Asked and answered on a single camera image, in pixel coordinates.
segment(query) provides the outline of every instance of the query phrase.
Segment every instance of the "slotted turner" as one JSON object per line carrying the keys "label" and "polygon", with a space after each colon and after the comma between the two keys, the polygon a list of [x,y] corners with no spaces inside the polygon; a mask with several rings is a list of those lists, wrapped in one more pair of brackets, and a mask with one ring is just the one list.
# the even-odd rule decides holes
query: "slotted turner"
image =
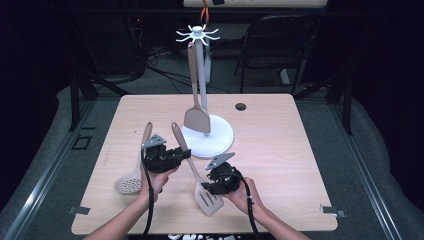
{"label": "slotted turner", "polygon": [[[181,129],[178,124],[175,122],[172,123],[172,131],[174,132],[175,139],[177,139],[178,145],[180,145],[181,150],[188,150],[183,133],[181,132]],[[205,212],[206,215],[210,217],[224,206],[224,201],[222,200],[221,196],[212,195],[203,188],[202,182],[206,181],[204,181],[200,177],[196,167],[194,166],[193,160],[191,158],[188,158],[187,162],[190,165],[194,178],[196,179],[194,199],[196,200],[200,208],[203,210],[203,212]]]}

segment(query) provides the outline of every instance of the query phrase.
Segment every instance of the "black cable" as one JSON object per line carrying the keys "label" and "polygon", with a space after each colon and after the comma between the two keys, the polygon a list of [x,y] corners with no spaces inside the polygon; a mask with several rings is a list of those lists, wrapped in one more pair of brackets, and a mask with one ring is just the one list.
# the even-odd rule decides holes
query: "black cable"
{"label": "black cable", "polygon": [[255,234],[255,237],[257,240],[262,240],[261,235],[259,234],[258,228],[256,227],[255,218],[253,216],[253,200],[252,195],[250,194],[250,188],[249,185],[247,185],[246,180],[242,175],[235,174],[235,173],[221,173],[219,176],[225,177],[225,176],[234,176],[238,177],[243,183],[246,188],[246,195],[247,195],[247,213],[249,216],[250,226],[252,227],[253,234]]}
{"label": "black cable", "polygon": [[150,176],[149,176],[149,172],[147,170],[146,164],[144,163],[145,158],[144,158],[144,154],[145,154],[145,149],[142,150],[141,152],[141,162],[143,164],[143,169],[144,172],[146,173],[146,179],[147,179],[147,183],[149,184],[149,215],[147,216],[147,223],[146,223],[146,228],[144,229],[143,235],[141,236],[141,239],[147,239],[147,233],[149,232],[150,229],[150,225],[152,224],[152,218],[153,218],[153,208],[154,208],[154,204],[155,204],[155,192],[154,189],[152,187],[152,182],[150,181]]}

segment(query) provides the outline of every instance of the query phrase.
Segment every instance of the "spatula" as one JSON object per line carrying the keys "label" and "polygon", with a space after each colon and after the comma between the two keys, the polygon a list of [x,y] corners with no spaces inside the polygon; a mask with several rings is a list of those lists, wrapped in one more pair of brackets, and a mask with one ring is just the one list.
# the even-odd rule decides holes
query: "spatula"
{"label": "spatula", "polygon": [[194,131],[210,133],[211,120],[209,114],[200,106],[197,96],[197,61],[196,48],[190,42],[187,47],[190,67],[191,87],[193,89],[194,106],[187,110],[184,116],[184,126]]}
{"label": "spatula", "polygon": [[[172,123],[172,131],[174,132],[175,139],[177,139],[178,144],[181,147],[181,150],[188,150],[187,144],[185,142],[183,133],[181,132],[180,127],[177,123]],[[194,199],[197,204],[206,213],[209,217],[216,213],[220,208],[224,206],[224,201],[221,196],[216,196],[210,194],[202,186],[204,181],[199,173],[197,172],[196,166],[194,166],[193,160],[191,158],[187,159],[188,164],[190,165],[191,171],[193,172],[194,178],[196,179],[196,188],[194,190]]]}

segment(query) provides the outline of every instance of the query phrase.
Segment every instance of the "human hand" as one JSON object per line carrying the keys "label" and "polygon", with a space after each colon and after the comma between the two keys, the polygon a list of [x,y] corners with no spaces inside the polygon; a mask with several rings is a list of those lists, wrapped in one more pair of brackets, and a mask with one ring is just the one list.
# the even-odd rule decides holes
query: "human hand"
{"label": "human hand", "polygon": [[[264,209],[264,205],[262,203],[262,200],[259,196],[258,190],[256,189],[255,181],[253,179],[245,177],[244,180],[246,181],[247,185],[250,189],[250,195],[252,196],[252,202],[253,209],[259,214],[259,210]],[[231,202],[236,205],[240,211],[242,211],[245,214],[248,214],[248,207],[247,207],[247,192],[246,187],[243,182],[240,183],[240,187],[235,191],[228,194],[223,195],[224,197],[228,198]]]}
{"label": "human hand", "polygon": [[[139,196],[148,196],[149,183],[147,181],[146,172],[144,171],[143,165],[141,165],[140,168],[141,168],[141,191]],[[147,171],[149,173],[150,182],[152,184],[155,202],[158,200],[158,195],[160,192],[162,192],[163,186],[168,182],[169,175],[176,172],[177,170],[178,170],[178,167],[168,170],[167,172],[164,172],[164,173],[152,173],[150,171]]]}

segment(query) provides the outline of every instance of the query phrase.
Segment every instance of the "tabletop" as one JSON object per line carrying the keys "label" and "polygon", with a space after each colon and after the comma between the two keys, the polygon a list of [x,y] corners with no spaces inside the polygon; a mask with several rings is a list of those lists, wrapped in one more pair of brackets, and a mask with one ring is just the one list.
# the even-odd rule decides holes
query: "tabletop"
{"label": "tabletop", "polygon": [[[226,0],[224,4],[214,5],[206,0],[208,7],[245,7],[245,8],[325,8],[327,0]],[[203,1],[184,0],[184,7],[203,7]]]}
{"label": "tabletop", "polygon": [[[331,206],[317,163],[293,97],[289,94],[209,94],[210,114],[227,120],[234,141],[228,162],[244,176],[253,178],[262,201],[278,217],[299,231],[331,231],[334,216],[320,205]],[[244,110],[238,109],[244,104]],[[137,194],[121,194],[114,183],[136,167],[141,139],[148,122],[152,134],[176,148],[171,123],[183,126],[184,113],[193,106],[193,96],[127,95],[122,97],[89,180],[81,206],[87,215],[77,214],[74,234],[88,234],[122,211]],[[202,178],[210,160],[196,159]],[[231,202],[213,216],[206,216],[194,199],[195,179],[186,161],[170,176],[155,203],[150,234],[251,233],[248,217]],[[147,214],[130,230],[142,233]],[[266,231],[258,224],[260,232]]]}

